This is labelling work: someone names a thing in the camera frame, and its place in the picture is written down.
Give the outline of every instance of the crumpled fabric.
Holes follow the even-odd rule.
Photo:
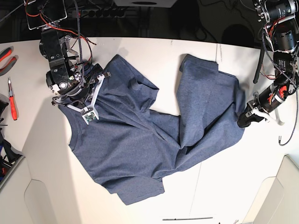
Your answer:
[[[121,56],[104,69],[96,109],[87,125],[59,107],[72,129],[70,148],[90,177],[126,204],[164,193],[162,178],[236,144],[245,106],[236,77],[218,64],[187,55],[177,91],[180,116],[150,110],[159,89]]]

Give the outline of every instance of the cable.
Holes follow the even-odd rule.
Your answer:
[[[247,8],[247,9],[249,9],[249,10],[255,12],[254,9],[252,9],[252,8],[250,8],[250,7],[248,7],[248,6],[246,6],[246,5],[242,2],[242,0],[240,0],[240,2],[241,2],[241,4],[242,4],[245,8]]]
[[[55,104],[58,104],[58,105],[60,105],[60,106],[73,105],[73,104],[76,103],[76,102],[79,102],[80,104],[85,105],[85,104],[82,102],[82,100],[80,100],[80,99],[76,99],[76,100],[71,101],[70,103],[67,103],[67,104],[59,103],[59,102],[56,101],[57,99],[59,99],[59,97],[53,97],[53,98],[52,98],[52,101],[53,101]]]
[[[14,11],[16,11],[17,9],[19,9],[21,6],[23,6],[25,3],[20,4],[17,8],[15,8],[13,11],[11,11],[10,13],[8,13],[6,16],[4,16],[2,19],[0,19],[0,23],[5,20],[7,17],[9,17]]]
[[[233,2],[232,3],[232,8],[229,8],[228,6],[227,6],[227,4],[226,4],[226,2],[225,1],[223,1],[223,0],[220,0],[220,1],[216,1],[216,2],[213,2],[213,3],[208,3],[208,4],[203,4],[202,3],[202,1],[201,0],[198,0],[199,1],[199,3],[202,5],[202,6],[204,6],[204,7],[206,7],[206,6],[212,6],[212,5],[215,5],[215,4],[218,4],[218,3],[220,3],[220,2],[222,2],[223,4],[224,4],[224,6],[225,6],[225,8],[228,10],[228,11],[233,11],[233,10],[236,10],[236,11],[238,11],[239,12],[239,14],[240,14],[240,16],[241,16],[241,18],[242,19],[244,19],[247,23],[248,23],[248,25],[250,26],[250,28],[251,28],[251,31],[252,31],[252,33],[253,33],[253,36],[255,37],[256,36],[256,34],[255,34],[255,32],[254,32],[254,29],[253,29],[253,26],[251,25],[251,22],[247,19],[247,18],[245,18],[244,16],[243,16],[243,14],[242,14],[242,12],[240,11],[240,9],[238,9],[236,6],[238,5],[238,2],[239,2],[239,0],[236,0],[235,2]],[[204,34],[205,34],[205,37],[204,38],[202,38],[202,39],[200,39],[200,38],[198,38],[197,36],[196,36],[196,38],[197,39],[199,39],[200,41],[204,41],[205,39],[206,39],[206,37],[207,37],[207,35],[206,35],[206,33],[208,33],[215,41],[216,41],[216,38],[202,25],[202,30],[203,30],[203,32],[204,32]]]
[[[293,131],[291,133],[291,136],[290,136],[289,140],[284,144],[281,144],[281,136],[278,137],[278,143],[279,143],[280,146],[285,146],[286,144],[288,144],[291,141],[291,139],[292,139],[292,137],[295,133],[295,129],[296,129],[296,126],[297,126],[297,121],[298,121],[298,90],[296,90],[296,102],[297,102],[297,110],[296,110],[296,119],[295,119],[295,124],[294,124]]]
[[[272,62],[272,64],[274,65],[274,67],[278,70],[278,71],[280,71],[280,73],[281,74],[283,74],[290,82],[291,82],[291,84],[293,85],[293,87],[295,88],[295,89],[297,89],[297,86],[296,86],[296,84],[277,66],[277,64],[273,61],[273,59],[270,57],[270,55],[269,55],[269,52],[268,52],[268,50],[267,50],[267,47],[266,47],[266,43],[265,43],[265,30],[263,31],[263,34],[262,34],[262,42],[263,42],[263,48],[264,48],[264,50],[265,50],[265,52],[266,52],[266,55],[268,56],[268,58],[270,59],[270,61]]]
[[[264,70],[264,67],[263,67],[263,64],[262,64],[262,69],[263,69],[263,72],[260,72],[262,74],[262,76],[265,76],[267,77],[267,79],[270,79],[270,80],[275,80],[277,79],[278,77],[276,77],[275,75],[266,75],[265,73],[265,70]]]
[[[75,4],[75,8],[76,8],[76,13],[77,13],[77,27],[78,27],[78,34],[76,34],[77,36],[80,36],[81,37],[81,34],[80,34],[80,14],[79,14],[79,9],[78,9],[78,5],[77,5],[77,2],[76,0],[73,0],[74,1],[74,4]],[[82,64],[82,46],[81,46],[81,38],[78,38],[78,43],[79,43],[79,51],[80,51],[80,64]],[[68,95],[69,93],[71,92],[74,92],[75,90],[77,90],[78,88],[80,88],[82,86],[82,83],[83,83],[83,79],[84,79],[84,66],[82,66],[82,72],[81,72],[81,78],[80,78],[80,81],[79,83],[75,86],[74,89],[66,92],[65,94],[59,96],[59,97],[53,97],[52,100],[54,103],[57,103],[57,101],[55,99],[58,99],[58,98],[61,98],[61,97],[64,97],[66,95]]]
[[[71,46],[71,49],[75,46],[75,44],[77,43],[78,38],[76,38],[76,41],[73,43],[73,45]]]
[[[76,8],[76,13],[77,13],[77,32],[78,32],[78,36],[81,36],[81,32],[80,32],[80,13],[79,13],[79,8],[77,5],[76,0],[73,0],[74,4],[75,4],[75,8]],[[81,46],[81,38],[78,38],[78,44],[79,44],[79,53],[80,53],[80,63],[82,64],[82,60],[83,60],[83,56],[82,56],[82,46]],[[83,83],[83,78],[84,78],[84,66],[82,66],[82,72],[81,72],[81,79],[79,82],[79,85],[81,85]]]
[[[28,5],[28,2],[29,0],[26,1],[26,4],[25,4],[25,13],[27,16],[30,16],[30,17],[37,17],[39,16],[39,14],[36,14],[36,15],[30,15],[29,13],[27,13],[27,5]]]
[[[51,28],[53,28],[53,29],[57,29],[57,30],[61,30],[61,31],[65,31],[65,32],[71,32],[72,34],[78,36],[78,34],[76,34],[75,32],[73,32],[73,31],[71,31],[71,30],[69,30],[69,29],[62,29],[62,28],[58,28],[58,27],[56,27],[56,26],[50,25],[50,24],[43,18],[42,13],[40,13],[40,17],[41,17],[41,19],[43,20],[43,22],[44,22],[46,25],[48,25],[49,27],[51,27]],[[95,43],[91,42],[88,38],[84,37],[82,34],[80,35],[80,38],[82,38],[83,40],[85,40],[86,43],[87,43],[88,45],[89,45],[88,42],[90,42],[90,43],[96,45]],[[91,58],[92,58],[92,52],[91,52],[91,54],[90,54],[90,57],[89,57],[88,61],[90,61]]]

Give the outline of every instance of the red screwdriver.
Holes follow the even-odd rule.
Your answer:
[[[15,105],[14,105],[14,95],[13,95],[13,91],[11,89],[10,77],[8,78],[8,89],[9,89],[9,101],[10,101],[11,115],[13,116],[14,120],[17,120],[18,115],[17,115],[17,110],[15,109]]]

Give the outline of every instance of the red pliers handle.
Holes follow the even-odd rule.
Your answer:
[[[11,53],[13,52],[13,50],[11,48],[6,48],[1,54],[0,54],[0,62],[11,55]],[[8,62],[8,64],[6,66],[4,66],[3,68],[0,69],[0,76],[5,75],[6,73],[8,73],[8,71],[14,66],[14,64],[16,63],[17,58],[13,57],[12,59],[10,59],[10,61]]]

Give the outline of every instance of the white table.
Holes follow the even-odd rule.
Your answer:
[[[145,38],[91,38],[94,61],[105,66],[120,54],[160,88],[152,109],[179,115],[175,98],[178,68],[185,54],[216,61],[219,70],[236,75],[251,95],[259,50],[212,43]],[[0,77],[0,93],[7,96],[10,76],[19,112],[13,121],[4,112],[6,139],[27,157],[33,179],[43,181],[60,223],[165,223],[162,217],[209,217],[199,224],[242,222],[263,179],[277,174],[285,153],[299,161],[296,131],[291,143],[278,145],[279,132],[291,133],[295,118],[295,96],[280,106],[283,128],[261,122],[245,130],[241,141],[191,169],[163,179],[165,193],[125,206],[116,194],[95,184],[70,151],[71,128],[66,117],[51,105],[45,73],[48,61],[39,53],[38,41],[1,44],[14,47],[19,59]],[[84,58],[89,57],[84,45]],[[265,60],[265,68],[273,72]],[[256,89],[271,81],[260,77]],[[289,135],[283,135],[283,142]]]

